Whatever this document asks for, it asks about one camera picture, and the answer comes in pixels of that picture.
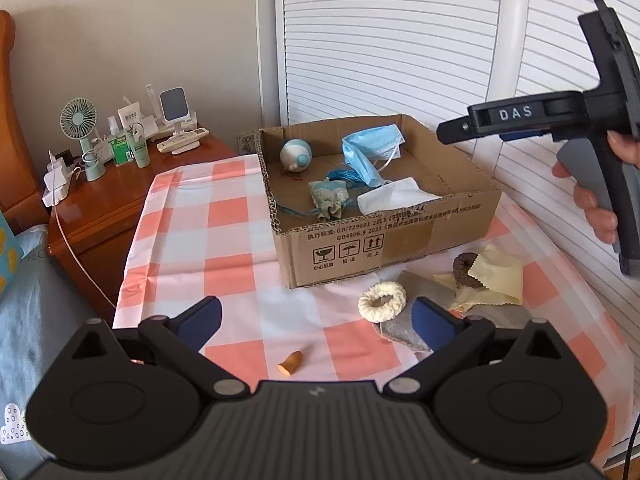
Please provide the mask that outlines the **person's right hand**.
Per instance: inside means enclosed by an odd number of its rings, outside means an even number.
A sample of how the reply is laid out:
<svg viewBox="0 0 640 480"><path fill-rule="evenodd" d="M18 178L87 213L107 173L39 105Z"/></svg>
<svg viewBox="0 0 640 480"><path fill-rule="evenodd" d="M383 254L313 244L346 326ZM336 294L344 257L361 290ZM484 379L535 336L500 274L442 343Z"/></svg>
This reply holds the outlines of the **person's right hand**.
<svg viewBox="0 0 640 480"><path fill-rule="evenodd" d="M631 218L639 225L639 141L632 136L610 130L606 134L608 153L622 165L630 184L616 185L615 195L627 190L636 202L634 212L624 210L620 214L611 206L612 194L606 188L602 168L592 143L587 139L567 141L558 153L552 167L557 178L573 177L574 202L585 214L594 235L604 244L620 251L620 220Z"/></svg>

